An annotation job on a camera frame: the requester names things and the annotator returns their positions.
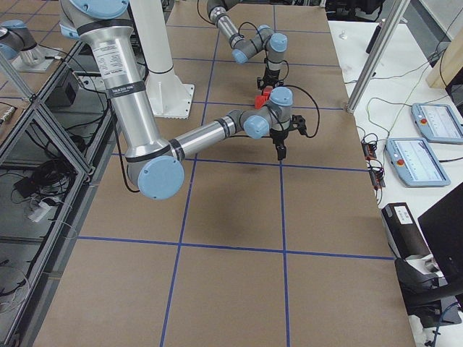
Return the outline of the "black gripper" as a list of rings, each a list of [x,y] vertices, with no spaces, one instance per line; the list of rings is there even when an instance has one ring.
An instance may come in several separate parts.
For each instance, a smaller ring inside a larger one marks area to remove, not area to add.
[[[273,70],[270,67],[266,67],[263,77],[257,78],[257,88],[265,89],[266,87],[278,87],[283,85],[282,79],[279,78],[280,69]]]
[[[289,136],[290,129],[270,129],[270,137],[273,144],[276,146],[278,160],[284,160],[286,158],[286,146],[284,144],[285,139]]]

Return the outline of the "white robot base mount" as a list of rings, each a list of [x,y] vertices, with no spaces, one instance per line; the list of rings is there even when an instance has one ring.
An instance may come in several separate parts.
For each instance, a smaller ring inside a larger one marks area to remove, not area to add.
[[[146,93],[156,117],[187,119],[190,115],[195,86],[184,84],[174,71],[150,72],[145,81]]]

